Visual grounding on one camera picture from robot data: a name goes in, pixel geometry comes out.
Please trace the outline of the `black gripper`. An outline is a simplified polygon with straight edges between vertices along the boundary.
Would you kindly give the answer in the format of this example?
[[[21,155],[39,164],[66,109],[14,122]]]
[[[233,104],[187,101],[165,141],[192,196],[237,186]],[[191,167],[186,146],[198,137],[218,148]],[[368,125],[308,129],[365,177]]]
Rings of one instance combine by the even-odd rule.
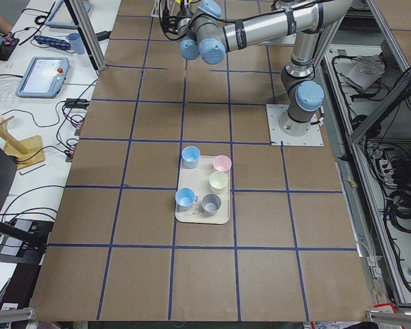
[[[179,11],[177,12],[178,17],[191,18],[192,11],[190,9],[190,0],[179,0]]]

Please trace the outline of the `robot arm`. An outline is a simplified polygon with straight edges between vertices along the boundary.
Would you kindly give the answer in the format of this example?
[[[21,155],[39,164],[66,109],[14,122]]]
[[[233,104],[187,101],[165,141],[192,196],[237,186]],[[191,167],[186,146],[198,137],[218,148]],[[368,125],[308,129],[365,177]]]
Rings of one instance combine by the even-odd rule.
[[[175,34],[183,58],[202,58],[211,65],[220,63],[231,51],[295,35],[292,55],[282,70],[282,84],[290,100],[288,117],[306,123],[312,111],[297,99],[299,88],[312,81],[315,59],[325,51],[321,36],[344,17],[350,6],[350,1],[274,1],[270,12],[228,21],[220,27],[219,4],[202,1],[196,12],[191,12],[187,4],[181,6]]]

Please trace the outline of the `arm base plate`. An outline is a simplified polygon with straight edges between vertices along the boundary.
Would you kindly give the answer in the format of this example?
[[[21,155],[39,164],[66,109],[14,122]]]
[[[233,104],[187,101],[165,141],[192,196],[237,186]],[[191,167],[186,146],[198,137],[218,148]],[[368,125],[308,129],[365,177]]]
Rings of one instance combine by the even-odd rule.
[[[266,113],[271,145],[323,147],[322,116],[314,112],[309,123],[296,123],[288,116],[287,104],[267,104]]]

